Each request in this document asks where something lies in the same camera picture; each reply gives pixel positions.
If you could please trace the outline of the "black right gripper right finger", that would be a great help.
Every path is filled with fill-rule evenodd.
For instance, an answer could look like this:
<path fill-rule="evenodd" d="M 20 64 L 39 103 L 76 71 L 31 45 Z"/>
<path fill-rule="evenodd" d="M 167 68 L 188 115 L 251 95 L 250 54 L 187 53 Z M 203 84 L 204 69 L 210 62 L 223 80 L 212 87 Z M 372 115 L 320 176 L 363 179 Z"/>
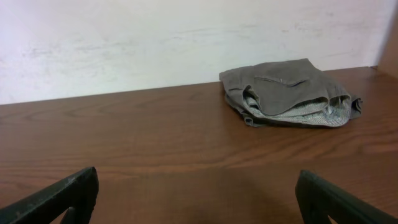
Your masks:
<path fill-rule="evenodd" d="M 300 171 L 295 195 L 305 224 L 397 224 L 397 218 L 308 170 Z"/>

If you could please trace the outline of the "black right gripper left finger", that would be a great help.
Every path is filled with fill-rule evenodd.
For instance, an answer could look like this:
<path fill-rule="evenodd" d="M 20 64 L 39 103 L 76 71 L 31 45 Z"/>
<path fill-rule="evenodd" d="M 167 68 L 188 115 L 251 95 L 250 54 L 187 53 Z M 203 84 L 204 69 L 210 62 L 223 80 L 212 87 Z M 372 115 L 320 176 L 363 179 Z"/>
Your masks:
<path fill-rule="evenodd" d="M 1 223 L 51 223 L 64 213 L 62 223 L 88 224 L 99 181 L 94 167 L 84 168 L 1 209 Z"/>

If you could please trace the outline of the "folded grey shorts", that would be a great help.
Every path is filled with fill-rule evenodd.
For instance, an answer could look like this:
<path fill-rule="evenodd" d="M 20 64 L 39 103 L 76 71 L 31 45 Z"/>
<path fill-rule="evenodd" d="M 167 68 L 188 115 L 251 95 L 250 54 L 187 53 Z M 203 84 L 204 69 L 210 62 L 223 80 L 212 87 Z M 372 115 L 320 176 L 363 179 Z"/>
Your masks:
<path fill-rule="evenodd" d="M 362 100 L 307 58 L 265 62 L 219 74 L 226 102 L 252 127 L 336 128 L 361 116 Z"/>

